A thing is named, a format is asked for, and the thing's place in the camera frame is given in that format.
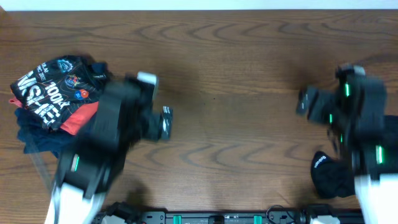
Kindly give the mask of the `plain black garment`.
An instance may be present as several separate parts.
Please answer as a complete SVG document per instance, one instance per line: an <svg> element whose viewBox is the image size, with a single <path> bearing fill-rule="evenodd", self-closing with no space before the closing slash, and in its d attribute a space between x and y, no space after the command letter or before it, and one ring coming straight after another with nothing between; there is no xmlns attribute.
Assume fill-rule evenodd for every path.
<svg viewBox="0 0 398 224"><path fill-rule="evenodd" d="M397 116L384 117L387 150L397 152ZM355 194L354 176L347 164L317 151L312 159L310 175L320 198L349 197Z"/></svg>

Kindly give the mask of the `black jersey with orange lines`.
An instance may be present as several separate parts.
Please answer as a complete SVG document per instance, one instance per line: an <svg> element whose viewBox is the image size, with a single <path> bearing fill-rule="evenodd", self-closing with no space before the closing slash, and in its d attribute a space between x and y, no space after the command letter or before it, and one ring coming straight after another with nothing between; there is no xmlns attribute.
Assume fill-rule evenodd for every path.
<svg viewBox="0 0 398 224"><path fill-rule="evenodd" d="M43 128L56 130L82 106L98 102L108 80L104 62L65 55L38 65L10 88Z"/></svg>

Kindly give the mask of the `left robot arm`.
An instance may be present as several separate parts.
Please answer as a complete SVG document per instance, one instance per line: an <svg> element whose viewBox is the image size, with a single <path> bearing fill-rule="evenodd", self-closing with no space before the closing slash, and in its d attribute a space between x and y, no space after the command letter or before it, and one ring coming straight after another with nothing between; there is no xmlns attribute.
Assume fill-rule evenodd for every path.
<svg viewBox="0 0 398 224"><path fill-rule="evenodd" d="M59 157L46 223L91 223L130 148L142 139L170 139L173 110L153 111L158 86L158 77L146 72L106 84L92 125Z"/></svg>

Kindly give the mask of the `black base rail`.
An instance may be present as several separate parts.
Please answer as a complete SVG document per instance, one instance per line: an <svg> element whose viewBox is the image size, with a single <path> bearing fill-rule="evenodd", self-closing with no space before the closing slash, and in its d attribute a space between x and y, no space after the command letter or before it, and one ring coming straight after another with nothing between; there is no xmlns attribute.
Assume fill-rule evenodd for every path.
<svg viewBox="0 0 398 224"><path fill-rule="evenodd" d="M301 224L310 223L304 213L293 210L271 210L267 213L177 213L144 212L132 218L121 212L99 213L92 224Z"/></svg>

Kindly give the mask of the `folded navy blue garment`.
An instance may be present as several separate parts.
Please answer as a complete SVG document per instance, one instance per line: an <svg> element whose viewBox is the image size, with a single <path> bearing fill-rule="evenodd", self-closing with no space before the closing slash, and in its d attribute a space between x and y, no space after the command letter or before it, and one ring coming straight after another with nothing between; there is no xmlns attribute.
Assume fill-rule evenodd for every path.
<svg viewBox="0 0 398 224"><path fill-rule="evenodd" d="M18 119L21 116L16 115L16 110L14 114ZM24 153L26 154L50 151L54 156L59 156L60 152L65 149L66 145L68 145L75 136L68 134L66 131L63 131L60 128L56 130L50 129L50 131L47 133L30 131L27 128L22 128L18 124L18 120L17 125L19 126L17 138L25 143Z"/></svg>

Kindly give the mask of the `folded orange t-shirt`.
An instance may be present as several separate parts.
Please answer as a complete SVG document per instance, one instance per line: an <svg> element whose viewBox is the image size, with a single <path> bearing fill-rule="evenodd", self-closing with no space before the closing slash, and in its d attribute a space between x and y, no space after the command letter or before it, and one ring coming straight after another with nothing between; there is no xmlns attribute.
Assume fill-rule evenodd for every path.
<svg viewBox="0 0 398 224"><path fill-rule="evenodd" d="M58 99L53 103L49 97L44 95L37 96L30 100L27 99L25 103L13 97L9 100L10 104L18 106L16 115L18 124L22 128L27 128L30 131L39 131L47 133L50 131L50 124L53 124L55 118L61 118L62 109L69 114L69 117L60 125L60 129L66 131L68 134L76 135L78 131L95 115L98 109L98 102L87 103L77 108L74 113L70 113L68 109L71 106L69 101L63 102Z"/></svg>

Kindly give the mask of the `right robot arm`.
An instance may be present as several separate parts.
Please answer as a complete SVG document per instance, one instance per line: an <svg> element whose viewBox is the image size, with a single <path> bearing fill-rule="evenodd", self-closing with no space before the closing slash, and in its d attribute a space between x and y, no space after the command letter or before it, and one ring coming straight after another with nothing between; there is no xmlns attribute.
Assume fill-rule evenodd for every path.
<svg viewBox="0 0 398 224"><path fill-rule="evenodd" d="M385 84L357 65L338 67L335 77L335 90L309 85L298 96L296 113L326 126L338 154L315 154L314 186L323 198L354 195L358 222L397 223L397 116L385 114Z"/></svg>

